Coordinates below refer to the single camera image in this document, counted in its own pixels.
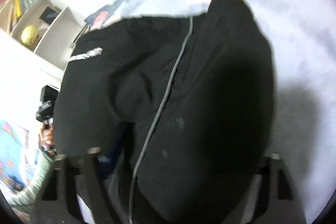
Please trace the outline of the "person's left hand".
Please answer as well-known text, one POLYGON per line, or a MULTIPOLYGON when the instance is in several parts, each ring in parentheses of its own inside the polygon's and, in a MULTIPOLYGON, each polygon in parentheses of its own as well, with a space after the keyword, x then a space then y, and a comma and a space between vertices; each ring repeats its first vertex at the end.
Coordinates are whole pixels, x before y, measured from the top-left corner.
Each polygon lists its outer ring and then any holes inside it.
POLYGON ((55 153, 54 127, 52 123, 48 125, 42 124, 39 133, 39 146, 43 151, 55 153))

